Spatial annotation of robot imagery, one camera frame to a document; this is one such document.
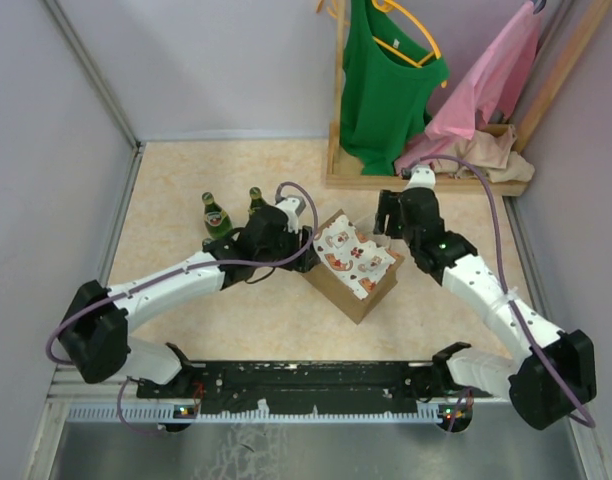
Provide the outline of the green bottle yellow label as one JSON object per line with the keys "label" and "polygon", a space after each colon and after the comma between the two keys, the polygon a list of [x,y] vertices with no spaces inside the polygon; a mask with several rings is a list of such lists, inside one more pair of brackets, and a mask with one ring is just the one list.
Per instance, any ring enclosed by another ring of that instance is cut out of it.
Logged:
{"label": "green bottle yellow label", "polygon": [[248,208],[248,213],[250,216],[254,215],[257,211],[259,211],[264,206],[267,206],[268,203],[263,198],[262,192],[259,187],[251,187],[249,189],[249,197],[250,204]]}

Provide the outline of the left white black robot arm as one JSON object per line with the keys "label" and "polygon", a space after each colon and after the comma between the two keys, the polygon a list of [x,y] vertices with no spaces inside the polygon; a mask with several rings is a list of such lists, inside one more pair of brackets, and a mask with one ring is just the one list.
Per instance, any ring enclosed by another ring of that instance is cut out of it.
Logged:
{"label": "left white black robot arm", "polygon": [[169,384],[189,360],[175,345],[140,340],[133,331],[190,300],[245,283],[260,268],[308,271],[317,262],[313,240],[312,227],[300,225],[285,204],[264,207],[244,227],[160,272],[112,287],[83,284],[57,339],[87,384],[115,375]]}

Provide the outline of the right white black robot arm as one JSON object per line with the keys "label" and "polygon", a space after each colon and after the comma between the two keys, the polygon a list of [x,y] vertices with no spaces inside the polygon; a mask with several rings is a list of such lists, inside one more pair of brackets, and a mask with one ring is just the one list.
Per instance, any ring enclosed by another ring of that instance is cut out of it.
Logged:
{"label": "right white black robot arm", "polygon": [[402,240],[417,268],[465,301],[510,354],[500,357],[464,342],[445,348],[433,357],[444,389],[475,388],[508,400],[537,430],[596,398],[592,340],[581,330],[563,331],[513,293],[474,245],[446,228],[433,190],[381,191],[374,231]]}

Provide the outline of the green bottle red label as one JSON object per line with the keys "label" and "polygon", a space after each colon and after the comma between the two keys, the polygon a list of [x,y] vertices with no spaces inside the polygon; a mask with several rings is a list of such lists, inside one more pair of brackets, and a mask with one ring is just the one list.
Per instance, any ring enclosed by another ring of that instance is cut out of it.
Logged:
{"label": "green bottle red label", "polygon": [[216,201],[211,192],[202,194],[204,204],[203,220],[206,230],[212,239],[225,237],[233,230],[229,214]]}

